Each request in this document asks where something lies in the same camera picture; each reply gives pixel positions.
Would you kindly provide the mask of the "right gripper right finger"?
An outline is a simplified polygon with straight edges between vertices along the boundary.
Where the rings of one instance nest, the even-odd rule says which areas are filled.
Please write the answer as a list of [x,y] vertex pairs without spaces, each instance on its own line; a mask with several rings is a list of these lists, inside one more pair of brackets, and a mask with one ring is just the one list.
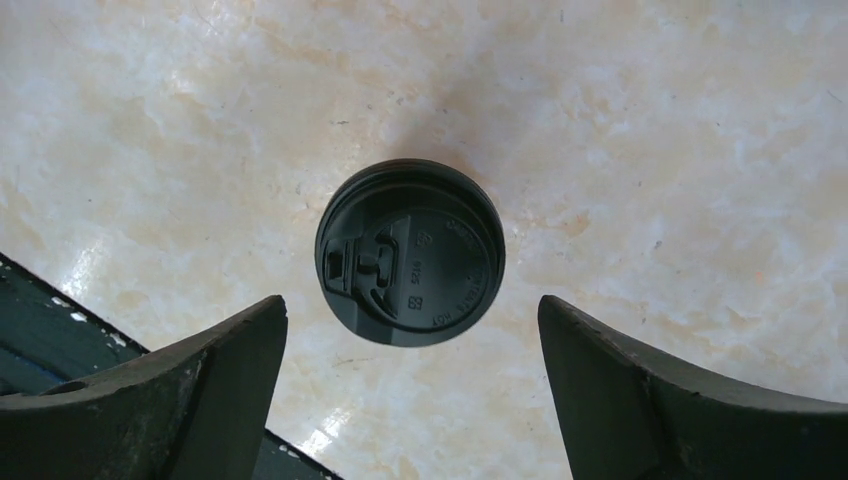
[[542,297],[544,364],[576,479],[843,479],[847,407],[742,382]]

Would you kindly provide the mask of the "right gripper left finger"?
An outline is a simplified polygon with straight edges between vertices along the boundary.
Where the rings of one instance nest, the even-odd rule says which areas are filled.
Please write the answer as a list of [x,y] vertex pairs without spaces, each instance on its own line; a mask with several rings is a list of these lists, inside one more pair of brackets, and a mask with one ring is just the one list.
[[5,479],[248,479],[288,320],[269,296],[193,336],[1,400]]

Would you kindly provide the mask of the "single black cup lid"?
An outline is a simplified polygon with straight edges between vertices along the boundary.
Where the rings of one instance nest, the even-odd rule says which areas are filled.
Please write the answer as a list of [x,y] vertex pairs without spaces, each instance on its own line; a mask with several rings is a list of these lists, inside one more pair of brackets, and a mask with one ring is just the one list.
[[427,347],[474,326],[506,267],[496,207],[469,176],[425,159],[364,168],[319,222],[317,278],[335,317],[358,337]]

